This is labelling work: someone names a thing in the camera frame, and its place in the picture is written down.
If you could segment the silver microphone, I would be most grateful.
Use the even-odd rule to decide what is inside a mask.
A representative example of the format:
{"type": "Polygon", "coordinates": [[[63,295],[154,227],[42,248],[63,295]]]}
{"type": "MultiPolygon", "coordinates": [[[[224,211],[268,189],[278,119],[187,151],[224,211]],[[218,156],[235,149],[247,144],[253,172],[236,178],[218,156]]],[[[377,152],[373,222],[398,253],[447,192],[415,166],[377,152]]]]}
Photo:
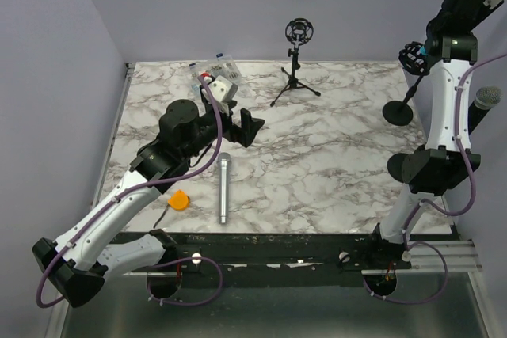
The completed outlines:
{"type": "Polygon", "coordinates": [[[218,168],[218,189],[219,189],[219,223],[225,225],[227,223],[229,211],[229,187],[230,187],[230,171],[231,156],[222,152],[217,157],[218,168]]]}

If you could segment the black tripod microphone stand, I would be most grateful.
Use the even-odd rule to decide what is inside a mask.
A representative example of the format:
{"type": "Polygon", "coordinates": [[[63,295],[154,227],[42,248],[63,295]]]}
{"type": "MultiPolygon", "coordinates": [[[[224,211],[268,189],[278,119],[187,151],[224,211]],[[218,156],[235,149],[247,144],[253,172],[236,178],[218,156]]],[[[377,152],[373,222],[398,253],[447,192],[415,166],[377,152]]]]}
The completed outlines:
{"type": "Polygon", "coordinates": [[[314,27],[312,23],[309,22],[306,18],[295,18],[286,25],[284,33],[287,41],[292,45],[292,48],[288,49],[288,57],[292,59],[291,71],[288,72],[283,67],[281,68],[281,71],[288,76],[288,80],[284,88],[270,103],[271,107],[276,104],[283,93],[293,89],[307,89],[311,91],[315,96],[321,96],[321,93],[319,91],[316,91],[308,85],[303,84],[296,77],[296,71],[301,67],[299,64],[299,49],[304,44],[307,44],[314,35],[314,27]]]}

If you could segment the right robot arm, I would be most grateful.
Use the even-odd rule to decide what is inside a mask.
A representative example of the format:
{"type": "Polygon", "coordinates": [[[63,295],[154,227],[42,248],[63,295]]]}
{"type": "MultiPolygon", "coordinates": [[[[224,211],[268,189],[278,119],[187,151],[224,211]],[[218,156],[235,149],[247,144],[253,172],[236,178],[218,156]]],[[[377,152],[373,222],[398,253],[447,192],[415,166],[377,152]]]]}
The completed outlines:
{"type": "Polygon", "coordinates": [[[478,67],[478,41],[473,29],[494,12],[490,0],[444,0],[439,13],[427,24],[423,44],[407,44],[399,53],[405,70],[433,85],[429,135],[412,154],[395,154],[389,174],[402,182],[402,191],[379,234],[394,244],[407,242],[424,204],[453,189],[463,180],[471,184],[471,197],[462,210],[475,202],[474,171],[481,157],[471,151],[468,96],[471,75],[478,67]]]}

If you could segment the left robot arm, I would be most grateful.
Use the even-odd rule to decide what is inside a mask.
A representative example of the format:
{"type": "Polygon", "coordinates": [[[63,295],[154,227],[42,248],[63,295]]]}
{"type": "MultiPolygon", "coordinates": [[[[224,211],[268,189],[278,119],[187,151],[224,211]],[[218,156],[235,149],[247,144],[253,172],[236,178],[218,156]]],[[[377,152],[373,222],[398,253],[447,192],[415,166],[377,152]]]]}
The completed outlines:
{"type": "Polygon", "coordinates": [[[77,308],[94,298],[108,277],[133,269],[154,266],[170,269],[176,259],[160,233],[149,232],[125,244],[112,257],[112,239],[144,207],[163,195],[173,184],[199,176],[216,160],[224,139],[245,148],[264,126],[249,110],[240,111],[241,123],[223,114],[217,103],[206,103],[201,115],[195,102],[180,99],[170,103],[158,121],[154,141],[142,146],[114,189],[80,222],[56,239],[41,238],[32,253],[43,272],[36,291],[40,308],[42,290],[51,282],[60,300],[77,308]]]}

